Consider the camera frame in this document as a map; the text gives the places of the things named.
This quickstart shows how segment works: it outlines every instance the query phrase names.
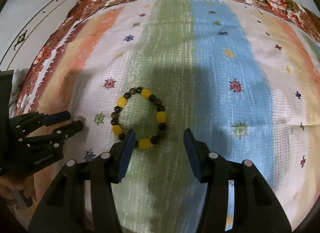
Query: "bracelet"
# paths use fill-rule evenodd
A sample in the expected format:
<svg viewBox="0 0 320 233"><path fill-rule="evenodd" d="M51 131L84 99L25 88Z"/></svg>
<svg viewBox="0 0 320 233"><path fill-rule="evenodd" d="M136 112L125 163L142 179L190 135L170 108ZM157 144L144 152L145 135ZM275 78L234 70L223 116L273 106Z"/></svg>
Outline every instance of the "bracelet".
<svg viewBox="0 0 320 233"><path fill-rule="evenodd" d="M167 129L167 125L165 123L167 120L167 115L164 112L164 106L162 105L161 100L157 99L156 96L149 89L143 87L133 87L129 90L129 92L126 92L124 96L118 99L115 111L111 114L112 131L121 141L124 139L125 134L123 133L122 128L119 125L120 112L127 103L127 100L130 99L131 96L133 96L136 93L141 94L145 99L149 99L149 101L153 102L157 108L156 119L159 123L159 131L157 132L157 135L152 136L150 139L147 138L136 141L135 144L135 147L146 149L150 148L152 145L156 145L157 143L159 143L160 138L163 138L165 136L165 130Z"/></svg>

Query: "orange stripe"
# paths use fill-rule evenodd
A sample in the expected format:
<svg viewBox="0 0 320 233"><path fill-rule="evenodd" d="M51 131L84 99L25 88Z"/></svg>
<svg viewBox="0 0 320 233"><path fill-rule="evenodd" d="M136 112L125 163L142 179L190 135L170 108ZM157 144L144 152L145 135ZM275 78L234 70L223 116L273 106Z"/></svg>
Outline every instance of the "orange stripe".
<svg viewBox="0 0 320 233"><path fill-rule="evenodd" d="M307 124L305 126L308 127L307 131L310 139L309 153L305 166L304 184L300 192L299 208L293 219L293 221L299 223L314 205L319 192L317 182L320 181L320 162L314 157L320 156L318 146L320 141L320 76L293 28L279 19L274 22L282 31L280 35L278 32L278 42L295 66L296 76L302 89L300 93L307 105Z"/></svg>
<svg viewBox="0 0 320 233"><path fill-rule="evenodd" d="M105 31L115 24L122 10L123 7L110 10L88 20L79 34L77 34L77 37L67 44L63 58L39 99L39 112L52 114L68 110L76 77L81 72L86 60ZM39 129L37 135L51 133L53 128L54 126L47 129ZM38 201L42 198L59 167L61 167L61 163L56 163L39 171L35 175L35 188Z"/></svg>

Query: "metal screw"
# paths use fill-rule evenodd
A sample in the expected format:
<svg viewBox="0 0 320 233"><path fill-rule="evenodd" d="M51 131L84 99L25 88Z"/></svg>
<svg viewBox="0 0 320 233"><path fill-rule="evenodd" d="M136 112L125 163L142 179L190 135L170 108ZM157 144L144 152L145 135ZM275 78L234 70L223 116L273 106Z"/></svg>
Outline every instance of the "metal screw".
<svg viewBox="0 0 320 233"><path fill-rule="evenodd" d="M104 152L104 153L101 154L101 158L102 158L102 159L108 159L108 158L110 158L110 156L111 156L111 155L110 155L110 153L108 153L108 152Z"/></svg>
<svg viewBox="0 0 320 233"><path fill-rule="evenodd" d="M215 153L215 152L210 152L209 153L209 157L212 158L212 159L216 159L216 158L218 158L218 154Z"/></svg>
<svg viewBox="0 0 320 233"><path fill-rule="evenodd" d="M67 166L71 167L75 164L76 162L74 160L69 160L67 161Z"/></svg>
<svg viewBox="0 0 320 233"><path fill-rule="evenodd" d="M250 167L253 165L253 163L250 160L244 160L244 165Z"/></svg>

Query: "brown bead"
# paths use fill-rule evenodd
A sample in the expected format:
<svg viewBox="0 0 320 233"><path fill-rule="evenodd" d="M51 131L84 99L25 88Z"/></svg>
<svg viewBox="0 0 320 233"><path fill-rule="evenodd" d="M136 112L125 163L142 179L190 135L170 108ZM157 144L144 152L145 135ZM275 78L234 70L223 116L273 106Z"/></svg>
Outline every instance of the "brown bead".
<svg viewBox="0 0 320 233"><path fill-rule="evenodd" d="M155 105L161 105L162 104L162 101L161 101L161 99L156 99L155 101L153 101L153 104L155 104Z"/></svg>
<svg viewBox="0 0 320 233"><path fill-rule="evenodd" d="M158 125L158 129L161 130L161 131L165 131L167 129L166 123L160 123Z"/></svg>
<svg viewBox="0 0 320 233"><path fill-rule="evenodd" d="M130 95L136 94L136 88L135 88L135 87L130 88L130 89L129 89L129 93L130 93Z"/></svg>
<svg viewBox="0 0 320 233"><path fill-rule="evenodd" d="M123 141L123 139L125 138L125 134L124 133L122 133L122 134L119 134L119 139L121 140L121 141Z"/></svg>
<svg viewBox="0 0 320 233"><path fill-rule="evenodd" d="M112 118L119 118L119 116L120 116L120 114L117 113L117 112L112 112L112 113L111 113L111 117L112 117Z"/></svg>

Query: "floral bedspread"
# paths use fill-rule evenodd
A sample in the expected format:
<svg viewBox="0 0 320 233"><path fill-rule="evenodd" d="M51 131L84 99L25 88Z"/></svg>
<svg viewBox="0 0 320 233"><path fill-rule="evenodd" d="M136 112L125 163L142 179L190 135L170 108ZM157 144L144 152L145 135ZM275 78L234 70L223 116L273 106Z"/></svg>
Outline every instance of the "floral bedspread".
<svg viewBox="0 0 320 233"><path fill-rule="evenodd" d="M118 97L149 88L168 133L135 149L113 187L125 232L196 231L206 185L192 174L185 128L228 160L251 159L295 229L320 193L319 33L319 19L292 0L80 0L34 60L17 111L85 117L63 162L90 161L118 141L110 124ZM135 95L120 123L148 138L155 113ZM63 162L35 174L38 199ZM229 190L226 229L232 181ZM86 210L90 222L89 201Z"/></svg>

